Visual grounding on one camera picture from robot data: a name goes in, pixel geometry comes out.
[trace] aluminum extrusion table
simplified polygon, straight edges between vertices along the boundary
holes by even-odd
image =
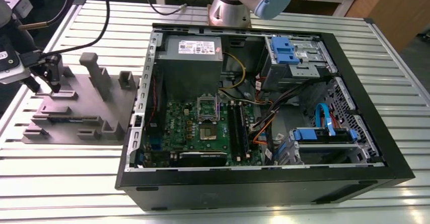
[[[111,3],[111,24],[101,42],[63,55],[75,73],[83,52],[99,54],[110,74],[139,75],[151,24],[205,25],[206,8],[161,16],[149,5]],[[160,6],[172,11],[176,6]],[[94,40],[105,2],[74,5],[49,50]],[[0,222],[61,223],[425,223],[430,219],[430,97],[379,28],[362,19],[282,14],[253,17],[254,28],[334,33],[417,178],[341,204],[143,212],[114,188],[121,146],[31,145],[21,142],[42,98],[23,87],[0,121]]]

